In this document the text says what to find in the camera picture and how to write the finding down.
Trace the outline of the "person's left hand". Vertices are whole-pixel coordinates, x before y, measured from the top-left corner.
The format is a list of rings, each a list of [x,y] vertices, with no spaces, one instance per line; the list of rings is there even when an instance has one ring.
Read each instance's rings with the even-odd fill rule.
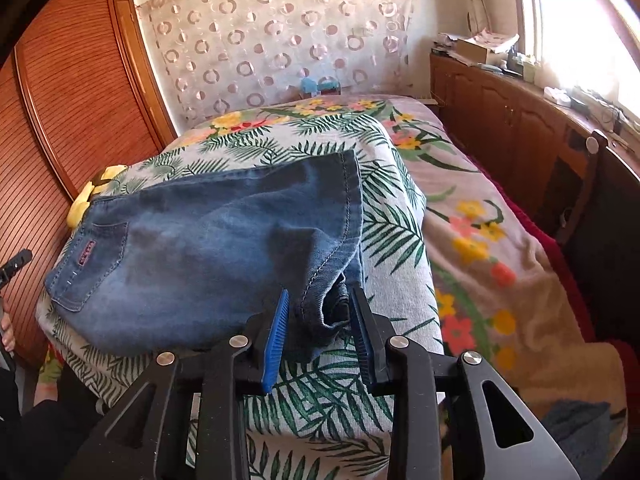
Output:
[[[4,312],[1,317],[1,331],[2,331],[2,347],[6,352],[13,352],[15,348],[15,336],[13,330],[13,324],[8,312]]]

